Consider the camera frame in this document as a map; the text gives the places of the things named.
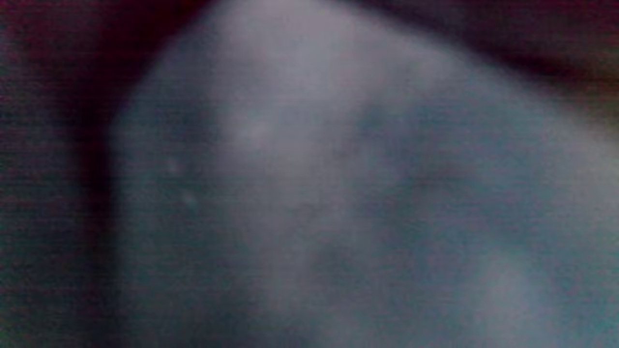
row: gray fabric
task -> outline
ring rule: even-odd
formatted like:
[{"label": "gray fabric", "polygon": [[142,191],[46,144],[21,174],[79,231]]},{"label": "gray fabric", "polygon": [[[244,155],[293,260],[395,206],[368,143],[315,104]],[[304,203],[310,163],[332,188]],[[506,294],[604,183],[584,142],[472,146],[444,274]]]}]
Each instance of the gray fabric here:
[{"label": "gray fabric", "polygon": [[131,347],[614,347],[618,162],[523,79],[227,2],[115,124]]}]

